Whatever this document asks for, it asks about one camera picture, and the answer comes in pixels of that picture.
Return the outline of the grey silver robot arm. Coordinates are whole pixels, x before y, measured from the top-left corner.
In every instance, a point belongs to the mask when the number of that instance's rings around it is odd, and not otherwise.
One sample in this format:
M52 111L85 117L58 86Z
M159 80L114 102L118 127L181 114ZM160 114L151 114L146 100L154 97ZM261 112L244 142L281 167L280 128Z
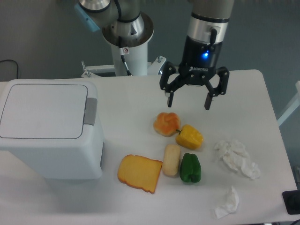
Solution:
M178 67L165 62L160 88L172 105L175 91L184 85L206 86L205 108L212 99L224 95L229 71L217 67L234 2L232 0L194 0L182 60ZM137 0L79 0L78 12L88 24L99 27L115 52L116 75L147 73L147 60L135 49L146 45L154 33L152 20L140 10Z

